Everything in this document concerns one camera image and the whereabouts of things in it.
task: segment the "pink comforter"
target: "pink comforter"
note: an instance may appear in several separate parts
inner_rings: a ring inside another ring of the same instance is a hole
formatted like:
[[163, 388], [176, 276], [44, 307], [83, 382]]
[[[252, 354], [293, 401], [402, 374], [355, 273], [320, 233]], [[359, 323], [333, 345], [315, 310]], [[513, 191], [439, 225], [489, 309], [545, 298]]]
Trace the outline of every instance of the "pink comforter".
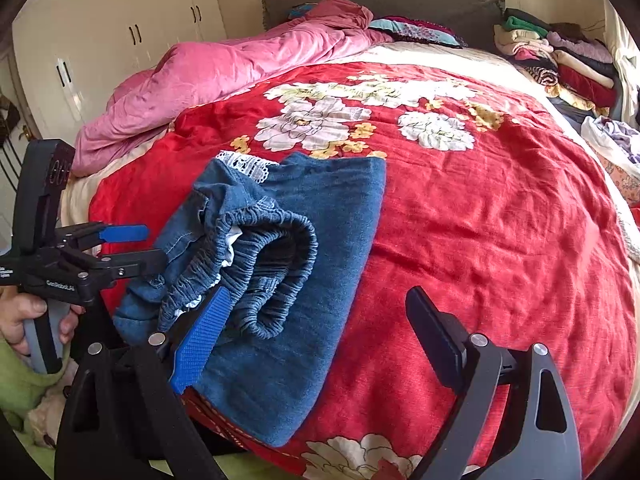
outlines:
[[302, 18], [222, 43], [179, 43], [155, 70], [128, 78], [76, 138], [72, 171], [85, 176], [153, 137], [185, 108], [222, 99], [264, 79], [392, 41], [368, 30], [373, 15], [348, 0], [323, 0]]

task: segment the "white wardrobe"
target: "white wardrobe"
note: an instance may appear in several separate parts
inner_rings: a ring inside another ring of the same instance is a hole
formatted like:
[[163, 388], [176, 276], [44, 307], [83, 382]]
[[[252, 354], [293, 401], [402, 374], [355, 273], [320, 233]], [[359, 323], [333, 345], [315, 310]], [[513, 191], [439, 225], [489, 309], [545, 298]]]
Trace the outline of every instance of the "white wardrobe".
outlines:
[[217, 0], [28, 0], [13, 37], [42, 137], [73, 144], [128, 76], [153, 68], [175, 43], [226, 34]]

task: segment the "gripper handle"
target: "gripper handle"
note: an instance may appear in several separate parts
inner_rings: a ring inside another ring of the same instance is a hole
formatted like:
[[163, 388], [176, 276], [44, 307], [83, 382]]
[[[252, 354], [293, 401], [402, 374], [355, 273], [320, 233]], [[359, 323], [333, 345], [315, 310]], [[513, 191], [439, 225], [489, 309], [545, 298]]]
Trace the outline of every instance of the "gripper handle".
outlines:
[[63, 345], [60, 321], [71, 308], [69, 303], [47, 300], [47, 311], [24, 321], [24, 336], [31, 351], [31, 368], [39, 374], [55, 374], [62, 368]]

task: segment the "blue jeans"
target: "blue jeans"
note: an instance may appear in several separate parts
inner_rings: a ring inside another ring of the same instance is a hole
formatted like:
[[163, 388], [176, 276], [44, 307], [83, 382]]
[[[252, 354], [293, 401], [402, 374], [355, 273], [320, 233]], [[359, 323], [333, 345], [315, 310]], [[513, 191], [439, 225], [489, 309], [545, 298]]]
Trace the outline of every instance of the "blue jeans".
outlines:
[[[324, 383], [384, 187], [385, 161], [376, 157], [315, 160], [296, 152], [268, 166], [261, 184], [212, 160], [156, 240], [156, 247], [168, 248], [167, 272], [131, 285], [114, 315], [117, 328], [127, 342], [164, 330], [218, 272], [234, 309], [219, 340], [224, 344], [213, 349], [194, 387], [243, 431], [282, 446]], [[217, 205], [231, 195], [237, 195], [228, 202], [232, 208]], [[186, 230], [171, 227], [193, 219], [200, 221]], [[233, 264], [220, 268], [223, 234], [232, 225], [242, 235], [233, 244]], [[137, 324], [144, 328], [132, 330]]]

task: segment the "red floral blanket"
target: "red floral blanket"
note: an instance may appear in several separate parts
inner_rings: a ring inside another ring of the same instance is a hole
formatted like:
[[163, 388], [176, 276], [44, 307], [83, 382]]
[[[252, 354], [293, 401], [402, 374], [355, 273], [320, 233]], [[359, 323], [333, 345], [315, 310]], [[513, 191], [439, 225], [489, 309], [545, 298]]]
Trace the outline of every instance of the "red floral blanket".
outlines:
[[[290, 442], [269, 449], [189, 392], [193, 416], [306, 478], [370, 478], [381, 458], [408, 476], [454, 398], [404, 316], [405, 293], [421, 285], [470, 332], [510, 348], [536, 341], [550, 348], [574, 409], [585, 473], [596, 465], [634, 377], [625, 247], [602, 170], [539, 102], [411, 65], [295, 69], [183, 112], [175, 131], [100, 184], [90, 220], [145, 223], [153, 240], [221, 150], [276, 161], [290, 150], [380, 156], [387, 182], [324, 388]], [[108, 304], [116, 306], [122, 292], [121, 285], [108, 291]], [[501, 395], [474, 463], [490, 450]]]

